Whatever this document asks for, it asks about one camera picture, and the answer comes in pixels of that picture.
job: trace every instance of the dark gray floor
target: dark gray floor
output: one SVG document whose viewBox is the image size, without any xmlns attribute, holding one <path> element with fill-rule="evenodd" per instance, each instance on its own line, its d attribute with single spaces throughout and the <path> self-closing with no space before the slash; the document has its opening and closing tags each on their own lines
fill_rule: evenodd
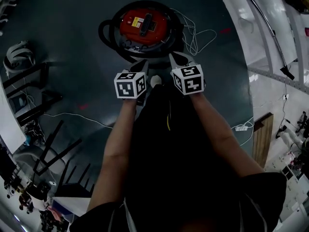
<svg viewBox="0 0 309 232">
<path fill-rule="evenodd" d="M 63 101 L 48 112 L 79 113 L 111 124 L 117 118 L 122 101 L 116 98 L 113 79 L 128 63 L 106 47 L 98 37 L 101 21 L 110 19 L 124 5 L 136 0 L 21 0 L 11 15 L 1 37 L 0 57 L 9 46 L 21 40 L 35 44 L 37 61 L 50 61 L 48 89 L 58 91 Z M 207 82 L 205 94 L 213 106 L 231 126 L 253 116 L 249 81 L 241 45 L 222 0 L 155 0 L 181 11 L 194 20 L 197 30 L 214 29 L 217 39 L 195 57 L 203 67 Z M 220 31 L 231 28 L 229 33 Z M 207 43 L 211 32 L 199 37 L 199 44 Z M 39 103 L 39 94 L 32 88 Z M 77 138 L 83 143 L 73 156 L 80 173 L 88 163 L 92 184 L 99 173 L 106 138 L 110 129 L 70 115 L 41 117 L 46 135 L 65 121 L 55 148 L 61 151 Z M 244 142 L 251 132 L 239 132 Z M 243 146 L 252 153 L 252 140 Z"/>
</svg>

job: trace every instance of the person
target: person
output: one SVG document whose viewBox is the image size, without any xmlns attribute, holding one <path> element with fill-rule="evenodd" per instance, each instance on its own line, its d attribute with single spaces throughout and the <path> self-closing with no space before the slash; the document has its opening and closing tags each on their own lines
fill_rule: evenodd
<svg viewBox="0 0 309 232">
<path fill-rule="evenodd" d="M 273 231 L 285 176 L 264 173 L 203 93 L 184 97 L 159 76 L 151 86 L 136 121 L 137 101 L 124 100 L 88 211 L 70 231 Z"/>
</svg>

